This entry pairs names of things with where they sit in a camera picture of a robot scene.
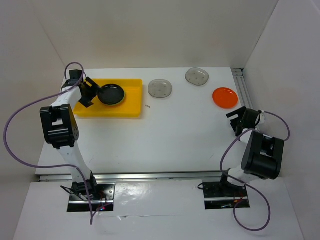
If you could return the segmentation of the green plate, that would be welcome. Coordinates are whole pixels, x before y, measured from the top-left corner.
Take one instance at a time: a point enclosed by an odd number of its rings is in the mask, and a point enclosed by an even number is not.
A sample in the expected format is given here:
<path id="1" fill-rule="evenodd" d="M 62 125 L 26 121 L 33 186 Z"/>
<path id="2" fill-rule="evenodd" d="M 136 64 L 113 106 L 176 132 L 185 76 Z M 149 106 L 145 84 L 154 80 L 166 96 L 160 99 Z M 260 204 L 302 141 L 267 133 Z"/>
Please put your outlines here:
<path id="1" fill-rule="evenodd" d="M 124 97 L 112 97 L 112 98 L 108 98 L 108 99 L 106 100 L 105 105 L 111 106 L 111 107 L 121 105 L 121 104 L 125 101 L 125 98 L 126 98 L 125 96 L 124 96 Z"/>

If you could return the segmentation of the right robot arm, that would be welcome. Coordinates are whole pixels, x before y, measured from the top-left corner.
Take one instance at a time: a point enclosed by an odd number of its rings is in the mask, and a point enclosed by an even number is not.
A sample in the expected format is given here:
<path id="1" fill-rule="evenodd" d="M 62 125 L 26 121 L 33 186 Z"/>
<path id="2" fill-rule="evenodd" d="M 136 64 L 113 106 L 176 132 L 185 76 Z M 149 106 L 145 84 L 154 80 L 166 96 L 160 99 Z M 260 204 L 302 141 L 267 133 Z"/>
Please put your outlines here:
<path id="1" fill-rule="evenodd" d="M 284 123 L 286 139 L 269 136 L 258 130 L 264 122 L 264 114 L 274 116 Z M 254 180 L 275 180 L 281 172 L 285 142 L 291 136 L 286 121 L 274 113 L 245 106 L 226 114 L 226 117 L 230 119 L 236 137 L 226 151 L 229 152 L 237 142 L 246 144 L 246 148 L 241 164 L 222 172 L 218 184 L 220 194 L 230 196 L 236 188 L 242 188 Z"/>

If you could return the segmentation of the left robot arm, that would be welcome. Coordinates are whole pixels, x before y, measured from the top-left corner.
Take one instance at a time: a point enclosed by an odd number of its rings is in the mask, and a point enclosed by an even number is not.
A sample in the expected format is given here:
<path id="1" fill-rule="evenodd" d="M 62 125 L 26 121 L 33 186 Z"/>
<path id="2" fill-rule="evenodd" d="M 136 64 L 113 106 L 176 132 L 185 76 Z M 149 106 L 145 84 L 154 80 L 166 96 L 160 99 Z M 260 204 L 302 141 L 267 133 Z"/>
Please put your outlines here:
<path id="1" fill-rule="evenodd" d="M 69 79 L 61 88 L 66 93 L 39 111 L 45 141 L 60 153 L 67 165 L 71 165 L 71 192 L 88 200 L 97 197 L 99 187 L 78 145 L 80 131 L 73 108 L 77 103 L 85 108 L 93 106 L 99 89 L 91 78 L 84 78 L 81 70 L 70 70 Z"/>

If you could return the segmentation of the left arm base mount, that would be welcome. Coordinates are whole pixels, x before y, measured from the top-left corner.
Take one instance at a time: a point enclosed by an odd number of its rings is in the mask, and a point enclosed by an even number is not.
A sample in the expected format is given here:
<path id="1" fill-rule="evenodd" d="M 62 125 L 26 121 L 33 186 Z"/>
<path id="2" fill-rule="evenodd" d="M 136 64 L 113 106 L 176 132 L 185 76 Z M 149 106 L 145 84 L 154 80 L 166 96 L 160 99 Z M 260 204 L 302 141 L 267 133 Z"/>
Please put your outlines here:
<path id="1" fill-rule="evenodd" d="M 84 213 L 90 212 L 88 199 L 86 196 L 74 193 L 71 188 L 60 186 L 66 193 L 69 194 L 67 212 L 68 213 Z M 92 211 L 98 212 L 113 212 L 115 199 L 115 183 L 98 184 L 97 192 L 90 195 Z"/>

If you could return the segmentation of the black plate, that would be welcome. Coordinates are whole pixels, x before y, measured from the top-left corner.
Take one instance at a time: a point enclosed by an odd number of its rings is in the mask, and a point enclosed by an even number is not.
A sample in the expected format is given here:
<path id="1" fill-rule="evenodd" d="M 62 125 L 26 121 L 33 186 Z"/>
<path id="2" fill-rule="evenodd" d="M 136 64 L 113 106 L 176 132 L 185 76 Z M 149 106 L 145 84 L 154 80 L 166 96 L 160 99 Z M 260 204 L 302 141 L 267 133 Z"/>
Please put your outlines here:
<path id="1" fill-rule="evenodd" d="M 117 84 L 106 84 L 99 89 L 97 97 L 102 104 L 115 106 L 125 99 L 125 91 Z"/>

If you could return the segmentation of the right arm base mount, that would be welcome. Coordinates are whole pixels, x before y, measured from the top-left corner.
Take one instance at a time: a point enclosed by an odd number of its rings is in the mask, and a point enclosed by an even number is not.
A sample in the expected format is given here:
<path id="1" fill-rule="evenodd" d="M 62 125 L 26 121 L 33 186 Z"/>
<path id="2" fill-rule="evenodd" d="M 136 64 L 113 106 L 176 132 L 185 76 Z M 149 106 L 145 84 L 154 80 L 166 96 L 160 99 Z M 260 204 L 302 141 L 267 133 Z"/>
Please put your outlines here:
<path id="1" fill-rule="evenodd" d="M 222 185 L 220 182 L 202 182 L 197 188 L 202 191 L 205 210 L 250 208 L 245 187 Z"/>

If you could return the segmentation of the orange plate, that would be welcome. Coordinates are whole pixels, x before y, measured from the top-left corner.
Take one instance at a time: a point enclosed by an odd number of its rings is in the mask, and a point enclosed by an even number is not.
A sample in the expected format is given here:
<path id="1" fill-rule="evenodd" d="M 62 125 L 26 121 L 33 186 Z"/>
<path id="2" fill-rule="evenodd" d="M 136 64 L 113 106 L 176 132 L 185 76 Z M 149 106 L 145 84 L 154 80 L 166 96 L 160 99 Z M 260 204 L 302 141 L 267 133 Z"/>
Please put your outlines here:
<path id="1" fill-rule="evenodd" d="M 232 89 L 219 87 L 213 91 L 212 100 L 220 108 L 231 109 L 238 104 L 239 98 Z"/>

